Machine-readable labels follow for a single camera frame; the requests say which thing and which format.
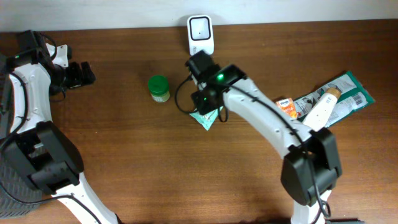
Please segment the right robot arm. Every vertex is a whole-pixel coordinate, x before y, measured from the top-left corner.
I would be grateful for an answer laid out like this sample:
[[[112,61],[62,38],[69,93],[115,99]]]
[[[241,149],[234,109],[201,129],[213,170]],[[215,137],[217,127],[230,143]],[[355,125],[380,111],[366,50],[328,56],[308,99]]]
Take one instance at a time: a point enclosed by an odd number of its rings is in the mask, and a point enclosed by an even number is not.
[[[245,119],[277,151],[280,181],[294,201],[291,223],[331,223],[327,202],[342,175],[335,136],[290,118],[236,65],[220,67],[199,51],[185,66],[198,88],[191,95],[201,114],[222,108]]]

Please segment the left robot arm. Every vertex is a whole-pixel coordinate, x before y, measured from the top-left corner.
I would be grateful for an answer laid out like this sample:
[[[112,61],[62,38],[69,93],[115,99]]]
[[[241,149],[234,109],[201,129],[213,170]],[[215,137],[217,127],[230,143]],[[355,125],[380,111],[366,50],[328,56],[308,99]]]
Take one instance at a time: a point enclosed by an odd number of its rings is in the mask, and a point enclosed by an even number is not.
[[[1,56],[1,218],[19,218],[59,201],[81,223],[119,223],[90,187],[81,154],[53,123],[50,99],[91,85],[87,62],[37,31],[16,35],[19,52]]]

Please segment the orange tissue pack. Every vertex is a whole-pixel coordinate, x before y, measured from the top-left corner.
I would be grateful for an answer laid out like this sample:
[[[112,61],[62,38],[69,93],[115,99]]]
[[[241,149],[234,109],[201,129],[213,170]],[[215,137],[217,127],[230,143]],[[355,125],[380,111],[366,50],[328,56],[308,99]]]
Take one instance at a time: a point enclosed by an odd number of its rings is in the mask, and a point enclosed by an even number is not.
[[[278,108],[280,108],[285,114],[289,115],[292,119],[298,119],[298,114],[295,109],[293,99],[285,98],[277,101],[275,104]]]

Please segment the green lid jar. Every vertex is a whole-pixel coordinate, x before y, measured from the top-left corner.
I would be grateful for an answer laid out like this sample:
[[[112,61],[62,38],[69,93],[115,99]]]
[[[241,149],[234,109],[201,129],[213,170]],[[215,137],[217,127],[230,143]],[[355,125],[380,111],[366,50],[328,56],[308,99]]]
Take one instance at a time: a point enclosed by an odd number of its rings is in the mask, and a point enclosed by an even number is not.
[[[154,75],[148,81],[148,89],[152,99],[158,103],[165,103],[170,98],[170,87],[163,75]]]

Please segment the green glove package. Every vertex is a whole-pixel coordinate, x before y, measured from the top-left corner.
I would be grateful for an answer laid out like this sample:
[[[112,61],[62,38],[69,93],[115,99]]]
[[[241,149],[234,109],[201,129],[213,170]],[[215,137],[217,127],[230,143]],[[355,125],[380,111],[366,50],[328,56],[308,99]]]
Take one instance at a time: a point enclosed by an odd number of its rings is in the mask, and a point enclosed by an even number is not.
[[[356,111],[375,103],[375,99],[363,87],[361,82],[351,71],[348,71],[324,84],[315,91],[294,99],[294,105],[299,121],[303,121],[305,119],[310,110],[321,98],[322,94],[324,94],[324,92],[329,88],[336,88],[341,92],[341,96],[339,97],[336,106],[325,125],[327,128],[339,123]]]

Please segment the mint wet wipes pack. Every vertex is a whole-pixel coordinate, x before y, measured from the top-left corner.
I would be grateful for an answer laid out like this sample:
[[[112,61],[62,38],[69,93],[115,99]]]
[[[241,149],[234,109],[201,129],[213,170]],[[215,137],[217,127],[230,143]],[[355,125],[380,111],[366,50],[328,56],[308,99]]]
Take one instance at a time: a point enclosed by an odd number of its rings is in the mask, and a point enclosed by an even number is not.
[[[202,125],[205,130],[208,131],[211,128],[212,124],[215,122],[215,120],[218,119],[218,112],[222,109],[223,107],[220,106],[219,110],[213,110],[204,115],[201,115],[199,112],[190,113],[190,116],[196,119],[196,121],[200,125]]]

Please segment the white tube with cork cap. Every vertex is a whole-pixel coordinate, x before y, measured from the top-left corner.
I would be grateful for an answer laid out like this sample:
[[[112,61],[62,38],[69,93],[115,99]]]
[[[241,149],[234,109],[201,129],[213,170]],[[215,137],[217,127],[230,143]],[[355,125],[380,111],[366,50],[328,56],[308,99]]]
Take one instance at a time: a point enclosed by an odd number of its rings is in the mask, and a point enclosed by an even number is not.
[[[337,88],[327,89],[305,117],[303,124],[314,131],[324,128],[340,96],[341,92]]]

